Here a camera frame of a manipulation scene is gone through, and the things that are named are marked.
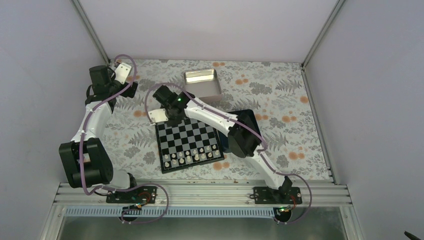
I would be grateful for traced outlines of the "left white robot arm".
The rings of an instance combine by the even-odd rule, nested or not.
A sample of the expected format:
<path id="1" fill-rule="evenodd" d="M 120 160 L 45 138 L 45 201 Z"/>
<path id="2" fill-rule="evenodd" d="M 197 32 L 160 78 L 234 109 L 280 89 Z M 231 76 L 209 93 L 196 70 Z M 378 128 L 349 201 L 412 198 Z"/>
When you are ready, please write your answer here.
<path id="1" fill-rule="evenodd" d="M 89 69 L 91 85 L 86 90 L 84 119 L 70 142 L 62 143 L 58 152 L 66 178 L 72 188 L 108 186 L 120 189 L 119 196 L 131 203 L 139 197 L 132 174 L 115 170 L 101 137 L 112 116 L 117 100 L 135 96 L 138 84 L 126 81 L 132 67 L 118 63 L 115 68 L 98 65 Z"/>

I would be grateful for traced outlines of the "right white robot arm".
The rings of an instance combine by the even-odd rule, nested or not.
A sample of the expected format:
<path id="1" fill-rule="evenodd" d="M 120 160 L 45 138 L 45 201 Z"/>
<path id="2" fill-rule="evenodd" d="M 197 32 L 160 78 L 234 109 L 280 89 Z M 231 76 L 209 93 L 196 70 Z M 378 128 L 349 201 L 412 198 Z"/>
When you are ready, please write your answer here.
<path id="1" fill-rule="evenodd" d="M 271 198 L 278 204 L 290 197 L 293 183 L 289 174 L 279 172 L 266 154 L 268 145 L 255 130 L 255 125 L 246 114 L 231 114 L 203 102 L 193 94 L 182 90 L 180 94 L 171 91 L 171 83 L 158 83 L 151 90 L 153 98 L 161 105 L 160 109 L 151 110 L 148 119 L 152 124 L 166 122 L 178 124 L 183 119 L 195 119 L 203 122 L 228 140 L 230 152 L 249 162 L 263 177 L 270 191 Z"/>

